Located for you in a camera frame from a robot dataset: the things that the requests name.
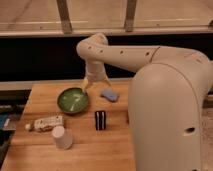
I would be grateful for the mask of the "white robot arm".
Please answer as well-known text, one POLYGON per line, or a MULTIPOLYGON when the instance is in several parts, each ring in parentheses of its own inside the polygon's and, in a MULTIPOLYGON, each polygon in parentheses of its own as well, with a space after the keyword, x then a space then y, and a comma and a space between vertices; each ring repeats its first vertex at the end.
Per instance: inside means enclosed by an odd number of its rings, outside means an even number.
POLYGON ((103 34, 77 44, 89 82, 110 64, 135 73, 128 96, 136 171, 202 171, 202 106, 213 61, 194 49, 110 46, 103 34))

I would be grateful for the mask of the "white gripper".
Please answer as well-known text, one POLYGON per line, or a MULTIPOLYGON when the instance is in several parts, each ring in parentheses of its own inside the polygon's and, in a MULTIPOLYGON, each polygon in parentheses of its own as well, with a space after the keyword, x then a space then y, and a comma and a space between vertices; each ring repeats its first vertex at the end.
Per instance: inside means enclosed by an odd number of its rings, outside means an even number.
POLYGON ((106 71, 104 64, 99 61, 87 61, 86 62, 86 77, 82 81, 81 88, 83 90, 87 89, 89 87, 89 81, 91 82, 98 82, 103 81, 105 79, 105 82, 108 85, 111 85, 108 77, 106 76, 106 71))

